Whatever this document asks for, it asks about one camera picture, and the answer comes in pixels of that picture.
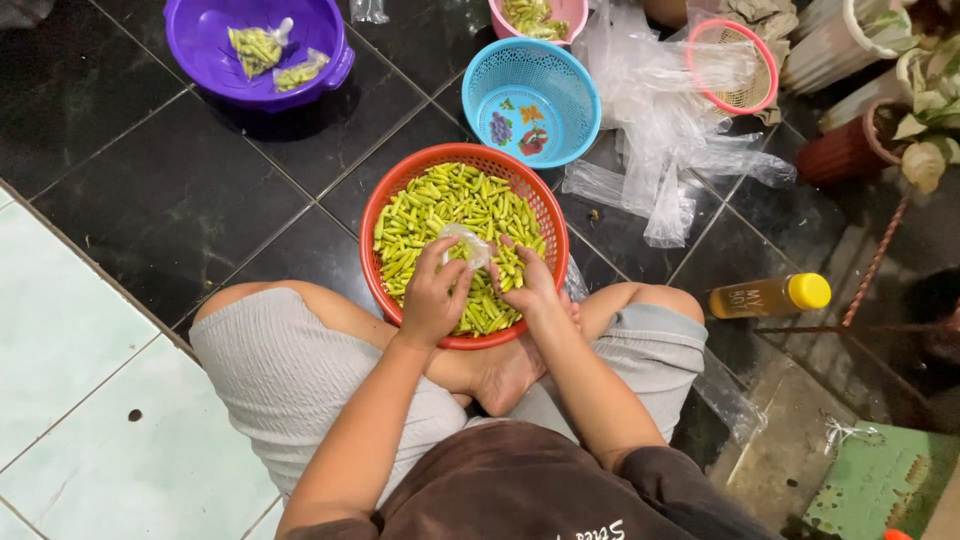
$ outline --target pink plastic bowl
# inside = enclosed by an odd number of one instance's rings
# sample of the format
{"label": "pink plastic bowl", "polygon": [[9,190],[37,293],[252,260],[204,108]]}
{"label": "pink plastic bowl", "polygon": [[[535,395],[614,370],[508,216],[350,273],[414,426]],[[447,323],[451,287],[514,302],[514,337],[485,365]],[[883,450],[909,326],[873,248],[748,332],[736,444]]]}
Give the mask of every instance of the pink plastic bowl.
{"label": "pink plastic bowl", "polygon": [[[570,31],[566,34],[566,40],[550,41],[554,45],[569,45],[573,39],[580,34],[587,24],[588,0],[546,0],[553,8],[553,14],[550,18],[569,21]],[[493,31],[499,39],[504,37],[525,37],[510,26],[510,23],[503,18],[503,0],[490,0],[491,19],[493,21]]]}

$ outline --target red plastic basket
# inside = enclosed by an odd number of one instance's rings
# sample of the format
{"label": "red plastic basket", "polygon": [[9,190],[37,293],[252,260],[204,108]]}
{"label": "red plastic basket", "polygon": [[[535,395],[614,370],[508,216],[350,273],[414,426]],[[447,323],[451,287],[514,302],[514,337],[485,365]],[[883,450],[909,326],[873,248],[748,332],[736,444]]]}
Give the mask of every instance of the red plastic basket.
{"label": "red plastic basket", "polygon": [[[383,312],[398,324],[403,318],[403,312],[394,298],[387,294],[383,284],[383,275],[380,274],[382,261],[380,255],[373,251],[373,227],[380,211],[390,203],[390,197],[403,190],[414,178],[422,176],[426,168],[449,161],[466,163],[488,175],[509,181],[510,189],[514,193],[530,201],[530,208],[537,214],[537,221],[540,222],[540,235],[546,242],[543,253],[546,265],[553,273],[557,290],[564,286],[566,259],[570,253],[564,214],[550,188],[537,173],[519,160],[488,146],[465,142],[431,146],[401,161],[383,176],[367,201],[360,224],[360,264],[363,266],[364,278]],[[488,335],[448,336],[440,342],[440,346],[447,349],[487,349],[517,338],[526,331],[526,321],[520,320],[507,329]]]}

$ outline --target green wooden board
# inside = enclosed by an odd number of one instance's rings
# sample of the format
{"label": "green wooden board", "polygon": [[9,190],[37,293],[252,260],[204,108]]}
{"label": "green wooden board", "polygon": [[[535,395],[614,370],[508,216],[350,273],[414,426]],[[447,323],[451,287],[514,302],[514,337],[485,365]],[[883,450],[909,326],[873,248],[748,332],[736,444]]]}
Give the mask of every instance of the green wooden board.
{"label": "green wooden board", "polygon": [[843,540],[883,540],[888,528],[919,539],[953,473],[960,437],[856,426],[879,433],[844,441],[804,521]]}

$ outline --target foot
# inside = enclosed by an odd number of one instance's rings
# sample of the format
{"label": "foot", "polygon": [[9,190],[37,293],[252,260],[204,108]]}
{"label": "foot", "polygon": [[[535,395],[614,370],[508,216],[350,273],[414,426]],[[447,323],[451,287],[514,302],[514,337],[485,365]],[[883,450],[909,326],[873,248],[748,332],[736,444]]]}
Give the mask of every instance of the foot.
{"label": "foot", "polygon": [[[580,305],[570,302],[565,293],[561,302],[577,328]],[[540,351],[529,333],[489,350],[486,365],[479,370],[473,396],[494,417],[505,416],[527,392],[527,388],[546,373]]]}

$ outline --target white tile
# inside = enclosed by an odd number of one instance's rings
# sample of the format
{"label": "white tile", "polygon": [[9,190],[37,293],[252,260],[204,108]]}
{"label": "white tile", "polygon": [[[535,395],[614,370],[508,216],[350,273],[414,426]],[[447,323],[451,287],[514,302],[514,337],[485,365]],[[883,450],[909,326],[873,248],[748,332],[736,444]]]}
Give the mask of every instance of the white tile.
{"label": "white tile", "polygon": [[244,540],[274,540],[276,526],[280,525],[280,515],[282,514],[283,503],[277,501],[274,507],[267,512],[267,515],[263,516],[260,523],[256,524],[256,527],[250,531],[250,535],[244,538]]}
{"label": "white tile", "polygon": [[0,496],[54,540],[230,540],[277,491],[204,371],[161,336],[0,474]]}
{"label": "white tile", "polygon": [[0,210],[0,469],[158,333],[26,209]]}
{"label": "white tile", "polygon": [[9,203],[12,200],[13,200],[13,197],[11,196],[11,194],[8,193],[7,190],[4,189],[3,187],[0,187],[0,209],[5,207],[7,203]]}
{"label": "white tile", "polygon": [[0,538],[3,538],[3,540],[40,540],[40,537],[30,530],[27,524],[13,515],[13,512],[2,503],[0,503]]}

